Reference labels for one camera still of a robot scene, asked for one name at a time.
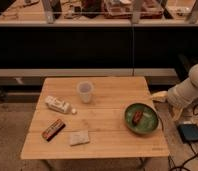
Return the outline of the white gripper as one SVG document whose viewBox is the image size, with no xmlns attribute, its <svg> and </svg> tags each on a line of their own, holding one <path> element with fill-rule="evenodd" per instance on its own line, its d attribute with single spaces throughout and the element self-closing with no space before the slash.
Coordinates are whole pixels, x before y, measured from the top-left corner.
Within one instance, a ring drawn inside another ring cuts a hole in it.
<svg viewBox="0 0 198 171">
<path fill-rule="evenodd" d="M 151 99 L 157 102 L 165 102 L 167 99 L 167 102 L 173 107 L 172 108 L 172 113 L 173 113 L 172 120 L 173 121 L 179 120 L 183 112 L 182 110 L 183 101 L 182 101 L 181 96 L 175 90 L 169 90 L 168 92 L 159 91 L 159 92 L 153 93 L 151 95 Z"/>
</svg>

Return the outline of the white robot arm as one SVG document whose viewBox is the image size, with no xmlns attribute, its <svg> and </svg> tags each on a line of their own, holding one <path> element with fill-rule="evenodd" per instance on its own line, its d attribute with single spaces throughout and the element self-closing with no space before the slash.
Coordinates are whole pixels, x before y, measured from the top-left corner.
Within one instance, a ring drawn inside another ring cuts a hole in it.
<svg viewBox="0 0 198 171">
<path fill-rule="evenodd" d="M 153 93 L 150 98 L 153 101 L 168 102 L 172 109 L 172 119 L 178 121 L 183 110 L 198 98 L 198 64 L 189 70 L 184 81 L 167 91 Z"/>
</svg>

